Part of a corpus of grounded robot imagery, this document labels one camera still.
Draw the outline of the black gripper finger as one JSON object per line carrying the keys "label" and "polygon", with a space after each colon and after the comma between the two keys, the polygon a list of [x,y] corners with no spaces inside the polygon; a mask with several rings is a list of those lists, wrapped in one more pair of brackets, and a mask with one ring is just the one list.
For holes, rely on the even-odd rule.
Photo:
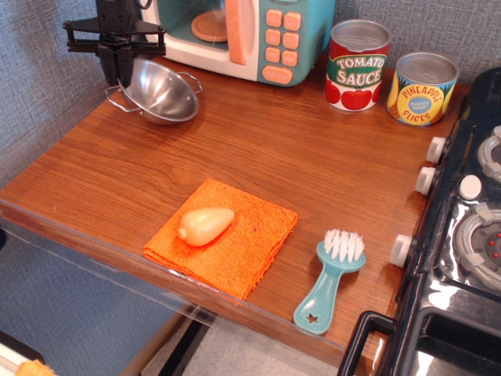
{"label": "black gripper finger", "polygon": [[109,86],[117,85],[114,51],[106,45],[98,45],[98,56],[106,82]]}
{"label": "black gripper finger", "polygon": [[121,84],[127,88],[132,79],[133,67],[134,67],[134,54],[131,46],[125,46],[118,49],[116,52],[117,57],[117,78],[120,80]]}

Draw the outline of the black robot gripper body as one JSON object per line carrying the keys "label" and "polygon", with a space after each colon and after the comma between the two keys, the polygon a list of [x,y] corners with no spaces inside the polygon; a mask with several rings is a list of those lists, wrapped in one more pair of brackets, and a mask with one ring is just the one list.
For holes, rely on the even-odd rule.
{"label": "black robot gripper body", "polygon": [[98,0],[97,16],[66,21],[67,48],[70,52],[89,52],[101,57],[106,52],[132,57],[165,54],[165,27],[148,23],[141,12],[151,1]]}

